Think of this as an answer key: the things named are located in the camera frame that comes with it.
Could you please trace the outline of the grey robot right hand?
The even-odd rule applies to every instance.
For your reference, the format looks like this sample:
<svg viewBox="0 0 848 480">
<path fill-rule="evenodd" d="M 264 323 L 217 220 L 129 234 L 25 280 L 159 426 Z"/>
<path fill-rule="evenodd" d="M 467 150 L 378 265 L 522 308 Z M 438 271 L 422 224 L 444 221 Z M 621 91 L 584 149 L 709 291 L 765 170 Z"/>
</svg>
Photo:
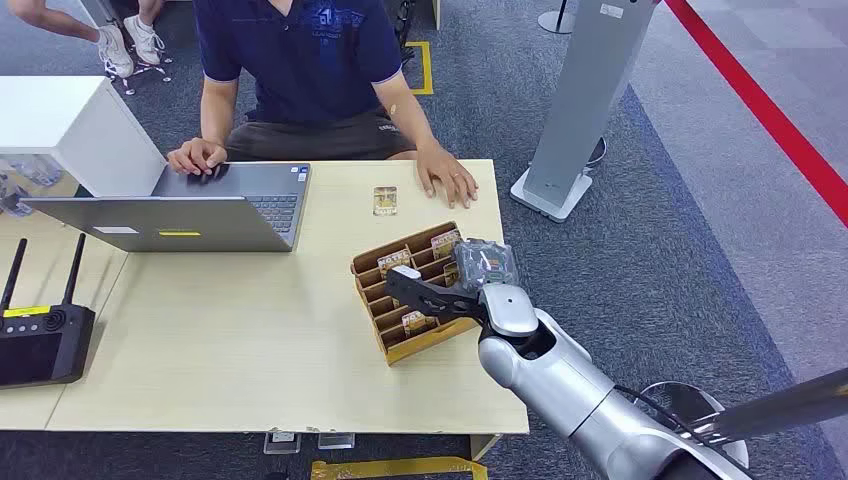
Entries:
<svg viewBox="0 0 848 480">
<path fill-rule="evenodd" d="M 471 318 L 481 327 L 508 338 L 534 334 L 538 319 L 520 275 L 512 248 L 482 239 L 455 244 L 452 258 L 458 279 L 442 287 L 404 265 L 386 274 L 386 290 L 400 303 L 425 316 L 449 321 Z"/>
</svg>

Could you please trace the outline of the person's left hand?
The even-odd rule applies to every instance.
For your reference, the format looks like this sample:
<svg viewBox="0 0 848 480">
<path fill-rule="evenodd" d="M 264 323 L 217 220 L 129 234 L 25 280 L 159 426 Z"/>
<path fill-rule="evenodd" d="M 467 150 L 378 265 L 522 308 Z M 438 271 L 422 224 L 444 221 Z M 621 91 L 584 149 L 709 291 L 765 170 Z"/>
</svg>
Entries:
<svg viewBox="0 0 848 480">
<path fill-rule="evenodd" d="M 471 173 L 437 141 L 417 146 L 416 168 L 419 179 L 429 197 L 436 195 L 434 181 L 444 189 L 448 205 L 461 204 L 468 209 L 478 198 L 479 186 Z"/>
</svg>

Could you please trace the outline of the person's right hand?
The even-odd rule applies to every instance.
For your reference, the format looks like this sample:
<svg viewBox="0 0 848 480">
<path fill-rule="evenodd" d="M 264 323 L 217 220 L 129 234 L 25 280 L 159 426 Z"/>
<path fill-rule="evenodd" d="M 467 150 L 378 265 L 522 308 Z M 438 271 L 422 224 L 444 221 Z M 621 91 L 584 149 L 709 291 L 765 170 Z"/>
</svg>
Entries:
<svg viewBox="0 0 848 480">
<path fill-rule="evenodd" d="M 184 142 L 166 155 L 168 165 L 179 174 L 212 175 L 227 160 L 224 146 L 201 138 Z"/>
</svg>

